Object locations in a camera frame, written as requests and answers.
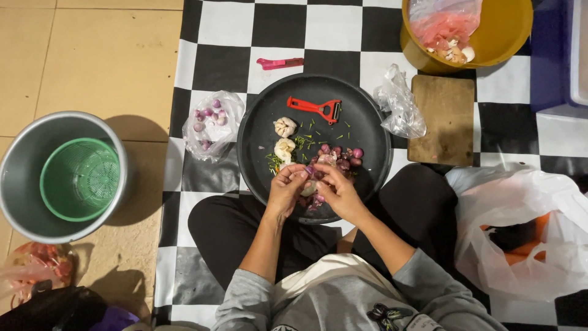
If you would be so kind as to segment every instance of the aluminum pot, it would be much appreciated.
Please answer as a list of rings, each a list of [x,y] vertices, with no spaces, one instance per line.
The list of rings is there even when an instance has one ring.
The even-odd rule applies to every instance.
[[[53,215],[39,189],[41,169],[55,149],[76,138],[97,138],[118,154],[120,175],[110,206],[95,219],[69,222]],[[14,139],[0,164],[0,208],[8,223],[23,236],[46,244],[68,243],[96,231],[120,206],[129,191],[134,165],[122,141],[100,118],[80,111],[41,117]]]

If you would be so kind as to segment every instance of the blue container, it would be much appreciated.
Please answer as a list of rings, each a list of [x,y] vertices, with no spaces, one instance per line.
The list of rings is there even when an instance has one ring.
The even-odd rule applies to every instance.
[[[531,110],[588,118],[588,0],[545,0],[531,31]]]

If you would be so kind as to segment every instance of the green plastic basket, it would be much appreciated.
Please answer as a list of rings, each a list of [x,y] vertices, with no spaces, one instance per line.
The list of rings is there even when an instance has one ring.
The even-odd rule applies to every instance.
[[[41,171],[41,197],[49,210],[66,221],[100,216],[116,194],[116,152],[103,141],[79,138],[59,146]]]

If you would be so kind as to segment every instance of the wooden cutting board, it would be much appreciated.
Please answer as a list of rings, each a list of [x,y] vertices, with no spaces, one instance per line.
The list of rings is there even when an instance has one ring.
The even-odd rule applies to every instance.
[[[409,161],[473,165],[474,82],[416,75],[412,78],[416,106],[427,134],[409,139]]]

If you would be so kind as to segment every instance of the pink plastic bag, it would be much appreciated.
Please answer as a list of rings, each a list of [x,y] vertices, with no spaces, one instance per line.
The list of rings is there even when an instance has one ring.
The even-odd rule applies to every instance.
[[[34,284],[50,279],[53,289],[69,286],[73,272],[74,255],[66,246],[30,241],[10,253],[0,267],[0,299],[12,296],[14,308],[31,298]]]
[[[447,50],[447,41],[456,39],[463,49],[480,25],[481,11],[482,0],[410,0],[410,28],[426,48]]]

